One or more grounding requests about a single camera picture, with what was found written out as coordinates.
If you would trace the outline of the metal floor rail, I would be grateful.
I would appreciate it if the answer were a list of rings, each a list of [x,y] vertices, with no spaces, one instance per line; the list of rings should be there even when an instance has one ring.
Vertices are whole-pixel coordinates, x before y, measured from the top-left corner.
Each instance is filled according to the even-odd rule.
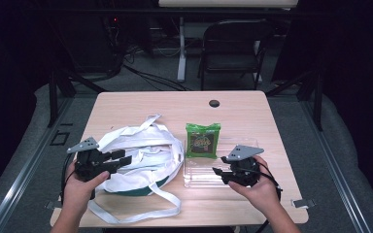
[[[37,167],[56,127],[67,113],[73,100],[60,101],[57,118],[51,127],[50,104],[47,100],[38,100],[35,112],[23,134],[10,162],[0,176],[0,233],[17,206]]]
[[[314,132],[314,135],[322,148],[323,159],[325,161],[326,167],[337,188],[337,191],[356,230],[356,233],[372,233],[356,201],[356,198],[352,193],[352,190],[350,189],[350,186],[348,185],[338,162],[335,159],[334,153],[330,148],[330,145],[325,138],[324,133],[319,130],[318,126],[314,122],[312,107],[309,105],[308,102],[304,101],[300,102],[300,106],[304,115],[307,117],[310,128]]]

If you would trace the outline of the white desk leg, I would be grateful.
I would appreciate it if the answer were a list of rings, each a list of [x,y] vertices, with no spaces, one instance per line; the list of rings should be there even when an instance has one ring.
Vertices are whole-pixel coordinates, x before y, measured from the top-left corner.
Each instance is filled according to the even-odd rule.
[[[186,80],[186,65],[187,65],[185,24],[184,24],[184,19],[182,17],[180,18],[179,39],[180,39],[180,54],[179,54],[177,81],[182,83]]]

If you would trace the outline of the person's left hand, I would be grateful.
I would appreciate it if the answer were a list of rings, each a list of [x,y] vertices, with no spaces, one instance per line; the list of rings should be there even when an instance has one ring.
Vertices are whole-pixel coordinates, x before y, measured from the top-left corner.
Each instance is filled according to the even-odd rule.
[[[110,173],[104,171],[92,180],[82,182],[75,173],[75,162],[72,162],[67,169],[62,212],[82,215],[87,209],[87,203],[91,197],[92,191],[109,177]]]

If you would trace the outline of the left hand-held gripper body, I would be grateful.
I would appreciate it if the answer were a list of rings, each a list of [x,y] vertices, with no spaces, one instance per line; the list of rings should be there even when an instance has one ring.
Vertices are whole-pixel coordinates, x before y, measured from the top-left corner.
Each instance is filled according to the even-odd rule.
[[[104,171],[115,173],[114,166],[107,164],[112,155],[109,152],[103,153],[98,148],[95,139],[89,137],[67,150],[68,154],[76,155],[75,172],[84,182],[92,180]]]

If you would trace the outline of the black folding chair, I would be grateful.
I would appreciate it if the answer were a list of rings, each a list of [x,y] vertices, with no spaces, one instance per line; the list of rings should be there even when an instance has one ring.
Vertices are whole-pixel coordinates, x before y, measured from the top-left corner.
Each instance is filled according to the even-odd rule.
[[[267,44],[275,28],[266,19],[228,19],[210,25],[204,32],[198,78],[205,87],[205,74],[253,75],[257,89]]]

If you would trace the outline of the person's right hand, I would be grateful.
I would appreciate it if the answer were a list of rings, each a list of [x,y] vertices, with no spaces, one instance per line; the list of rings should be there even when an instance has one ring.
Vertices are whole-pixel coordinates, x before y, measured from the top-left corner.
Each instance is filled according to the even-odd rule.
[[[242,186],[235,182],[229,182],[228,185],[247,198],[267,218],[277,214],[282,208],[276,186],[265,176],[260,176],[258,182],[252,187]]]

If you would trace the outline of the green snack packet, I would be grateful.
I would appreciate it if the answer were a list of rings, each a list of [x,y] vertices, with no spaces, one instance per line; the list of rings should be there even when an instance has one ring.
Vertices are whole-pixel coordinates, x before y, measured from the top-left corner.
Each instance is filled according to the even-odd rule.
[[[186,125],[186,156],[216,158],[220,135],[220,124]]]

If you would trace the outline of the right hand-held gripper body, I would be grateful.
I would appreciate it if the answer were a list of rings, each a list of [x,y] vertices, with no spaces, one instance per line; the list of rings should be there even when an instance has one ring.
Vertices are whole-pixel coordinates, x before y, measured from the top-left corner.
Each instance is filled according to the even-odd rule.
[[[235,182],[242,186],[253,186],[259,179],[259,165],[255,155],[263,153],[264,149],[244,145],[237,145],[227,156],[231,161],[232,176],[225,177],[225,183]]]

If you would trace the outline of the white tote bag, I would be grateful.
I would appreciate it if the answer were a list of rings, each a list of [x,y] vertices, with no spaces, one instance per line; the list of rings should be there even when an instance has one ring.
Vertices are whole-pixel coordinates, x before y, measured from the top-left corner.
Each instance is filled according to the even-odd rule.
[[[109,224],[175,216],[181,210],[181,200],[161,188],[177,176],[183,165],[183,143],[175,138],[166,126],[157,124],[155,122],[157,119],[159,119],[158,115],[148,116],[139,126],[125,126],[103,136],[98,142],[100,151],[124,150],[132,161],[117,169],[109,180],[98,185],[96,189],[123,196],[156,194],[173,206],[165,210],[118,219],[98,206],[96,202],[90,201],[88,208]]]

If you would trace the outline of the black metal stand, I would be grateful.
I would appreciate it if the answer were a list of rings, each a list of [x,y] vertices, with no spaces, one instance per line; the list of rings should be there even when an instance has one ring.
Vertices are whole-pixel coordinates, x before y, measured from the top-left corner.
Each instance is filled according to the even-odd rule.
[[[67,98],[73,98],[76,95],[77,91],[73,87],[72,82],[81,83],[97,93],[105,92],[103,87],[100,87],[71,70],[54,69],[49,76],[50,121],[48,127],[52,127],[58,119],[57,91],[60,91]]]
[[[294,84],[300,83],[296,97],[299,101],[308,101],[311,95],[314,95],[314,107],[312,119],[319,131],[322,131],[322,86],[323,76],[322,71],[312,70],[307,71],[295,79],[286,81],[266,92],[268,97],[275,96]]]

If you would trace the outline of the clear plastic tray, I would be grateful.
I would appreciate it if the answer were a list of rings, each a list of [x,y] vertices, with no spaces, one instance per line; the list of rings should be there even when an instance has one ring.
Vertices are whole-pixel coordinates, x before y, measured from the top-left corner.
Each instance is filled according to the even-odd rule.
[[[213,171],[214,168],[230,171],[230,165],[223,163],[221,158],[228,156],[237,145],[258,147],[255,138],[219,138],[216,156],[187,157],[184,163],[184,183],[187,188],[226,188],[221,176]]]

